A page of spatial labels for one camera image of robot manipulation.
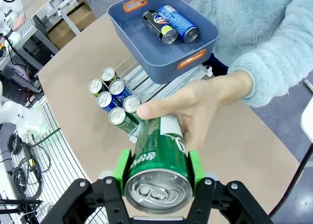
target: fingernail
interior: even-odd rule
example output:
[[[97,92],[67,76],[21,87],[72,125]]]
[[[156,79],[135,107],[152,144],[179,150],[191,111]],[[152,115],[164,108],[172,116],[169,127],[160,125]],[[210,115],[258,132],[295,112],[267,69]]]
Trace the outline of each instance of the fingernail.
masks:
[[[137,114],[140,118],[146,119],[149,117],[149,108],[145,105],[141,105],[137,110]]]

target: fluffy sleeve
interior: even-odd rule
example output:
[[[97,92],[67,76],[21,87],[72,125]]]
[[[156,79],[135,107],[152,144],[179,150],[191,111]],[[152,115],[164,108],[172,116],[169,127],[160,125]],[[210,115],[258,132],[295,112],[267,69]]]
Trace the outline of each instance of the fluffy sleeve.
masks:
[[[244,98],[253,107],[281,96],[313,69],[313,0],[291,0],[285,18],[270,40],[240,56],[229,67],[247,72],[253,81]]]

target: silver can bottom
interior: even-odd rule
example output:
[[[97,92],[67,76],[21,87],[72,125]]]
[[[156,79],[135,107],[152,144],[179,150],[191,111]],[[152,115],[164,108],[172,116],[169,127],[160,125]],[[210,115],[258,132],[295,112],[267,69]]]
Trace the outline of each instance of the silver can bottom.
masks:
[[[190,28],[184,36],[184,41],[186,43],[194,41],[199,35],[199,30],[197,27]]]
[[[192,187],[183,175],[169,169],[148,169],[126,182],[125,197],[137,210],[149,214],[170,214],[192,199]]]
[[[178,37],[178,31],[176,29],[171,29],[163,35],[161,41],[164,45],[170,45],[176,40],[177,37]]]

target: green gripper pad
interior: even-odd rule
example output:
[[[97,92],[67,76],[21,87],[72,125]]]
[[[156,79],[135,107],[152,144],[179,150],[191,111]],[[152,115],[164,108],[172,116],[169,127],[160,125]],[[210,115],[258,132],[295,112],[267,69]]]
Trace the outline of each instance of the green gripper pad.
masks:
[[[201,160],[197,151],[190,151],[188,153],[188,161],[190,162],[190,173],[193,178],[193,196],[196,193],[198,183],[205,177],[204,170],[202,168]]]
[[[128,170],[130,164],[132,162],[132,151],[131,150],[123,150],[115,170],[113,172],[113,177],[117,180],[121,188],[121,194],[124,196],[124,186],[127,181]]]

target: soda can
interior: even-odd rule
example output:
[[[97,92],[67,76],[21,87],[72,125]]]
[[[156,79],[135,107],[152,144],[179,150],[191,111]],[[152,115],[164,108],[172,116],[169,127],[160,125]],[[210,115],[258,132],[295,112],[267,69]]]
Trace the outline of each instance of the soda can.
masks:
[[[146,11],[141,18],[142,22],[152,31],[164,45],[173,43],[178,31],[170,26],[161,15],[154,10]]]
[[[120,79],[115,70],[111,67],[104,69],[101,72],[100,77],[107,86],[109,86],[112,81]]]
[[[186,206],[192,187],[181,129],[171,115],[142,123],[125,185],[136,209],[169,214]]]
[[[106,112],[110,112],[112,109],[120,107],[121,103],[109,92],[102,92],[97,97],[97,105]]]
[[[137,109],[139,108],[140,104],[140,99],[133,95],[125,98],[123,102],[123,109],[125,112],[131,115],[132,118],[134,118],[138,123],[142,122],[142,119],[137,115]]]
[[[109,85],[109,91],[121,102],[123,102],[128,96],[132,95],[132,92],[126,87],[122,80],[112,81]]]
[[[177,29],[179,36],[185,42],[192,42],[199,35],[198,28],[170,5],[162,6],[158,13],[170,22],[173,28]]]
[[[111,110],[109,113],[109,121],[111,124],[119,127],[128,134],[130,134],[138,126],[138,123],[122,108],[114,108]]]
[[[100,80],[96,79],[90,82],[89,84],[89,92],[94,96],[98,96],[103,91],[109,91],[108,87],[106,87]]]

